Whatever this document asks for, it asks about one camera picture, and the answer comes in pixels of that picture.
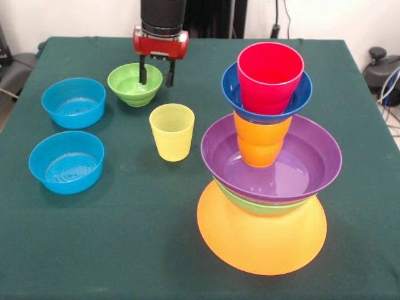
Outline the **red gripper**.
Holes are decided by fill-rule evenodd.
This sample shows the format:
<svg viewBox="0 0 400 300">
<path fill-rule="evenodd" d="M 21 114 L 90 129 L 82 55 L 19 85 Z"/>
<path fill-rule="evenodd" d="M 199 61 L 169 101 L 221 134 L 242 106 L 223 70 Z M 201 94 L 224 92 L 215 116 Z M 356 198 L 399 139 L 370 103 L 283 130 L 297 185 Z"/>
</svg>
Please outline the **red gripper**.
<svg viewBox="0 0 400 300">
<path fill-rule="evenodd" d="M 143 31 L 140 25 L 135 26 L 133 31 L 133 44 L 135 52 L 139 56 L 139 82 L 147 83 L 147 71 L 145 67 L 146 56 L 162 56 L 169 58 L 169 71 L 166 74 L 166 87 L 174 85 L 175 59 L 184 59 L 188 44 L 189 33 L 181 31 L 174 37 L 157 37 Z"/>
</svg>

